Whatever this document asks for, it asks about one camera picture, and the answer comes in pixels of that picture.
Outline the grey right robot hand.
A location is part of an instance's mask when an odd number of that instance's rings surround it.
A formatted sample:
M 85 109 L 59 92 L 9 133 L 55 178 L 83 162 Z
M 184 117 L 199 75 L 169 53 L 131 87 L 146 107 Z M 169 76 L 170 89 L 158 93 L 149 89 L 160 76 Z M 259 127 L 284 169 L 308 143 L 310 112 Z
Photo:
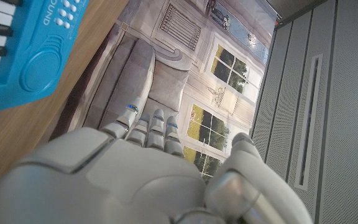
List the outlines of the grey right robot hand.
M 184 157 L 174 117 L 137 103 L 100 130 L 80 128 L 0 180 L 0 223 L 311 223 L 293 189 L 239 133 L 205 182 Z

